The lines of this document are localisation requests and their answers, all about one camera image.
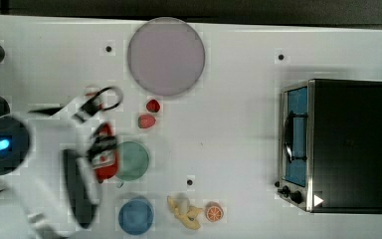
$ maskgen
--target red strawberry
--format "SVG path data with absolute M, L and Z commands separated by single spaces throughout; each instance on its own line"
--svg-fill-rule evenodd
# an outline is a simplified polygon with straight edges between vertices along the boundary
M 156 123 L 156 118 L 151 114 L 141 115 L 138 118 L 138 126 L 140 128 L 150 128 Z
M 147 103 L 147 110 L 152 113 L 158 113 L 160 111 L 160 103 L 157 100 L 151 100 Z

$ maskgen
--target oven door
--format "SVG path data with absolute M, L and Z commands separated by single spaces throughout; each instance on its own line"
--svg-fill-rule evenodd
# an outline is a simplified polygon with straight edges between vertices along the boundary
M 285 88 L 283 91 L 282 142 L 280 160 L 280 196 L 293 205 L 309 211 L 309 167 L 311 105 L 308 103 L 311 82 Z

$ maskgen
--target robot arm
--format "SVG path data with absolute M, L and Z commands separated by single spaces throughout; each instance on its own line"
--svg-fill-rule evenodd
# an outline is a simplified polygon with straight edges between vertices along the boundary
M 92 225 L 99 206 L 98 165 L 92 159 L 116 146 L 115 137 L 96 140 L 96 131 L 105 124 L 103 109 L 85 97 L 51 117 L 0 118 L 0 180 L 39 237 L 70 237 Z

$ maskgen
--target black cable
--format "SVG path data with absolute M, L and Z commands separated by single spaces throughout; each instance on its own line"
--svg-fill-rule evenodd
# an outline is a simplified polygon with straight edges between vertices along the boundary
M 117 108 L 122 103 L 122 100 L 123 100 L 122 90 L 120 88 L 118 88 L 118 87 L 106 87 L 106 88 L 101 89 L 99 92 L 97 92 L 93 96 L 93 100 L 95 98 L 97 98 L 98 96 L 100 96 L 102 93 L 107 92 L 109 90 L 113 90 L 116 93 L 116 95 L 119 98 L 119 101 L 116 104 L 114 104 L 113 106 L 111 106 L 111 107 L 102 109 L 102 111 L 104 111 L 104 112 Z

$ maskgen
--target blue light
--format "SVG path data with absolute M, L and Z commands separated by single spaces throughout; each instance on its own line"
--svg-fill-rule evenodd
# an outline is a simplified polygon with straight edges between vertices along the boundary
M 8 139 L 0 140 L 0 150 L 7 149 L 8 147 L 9 147 L 9 140 Z

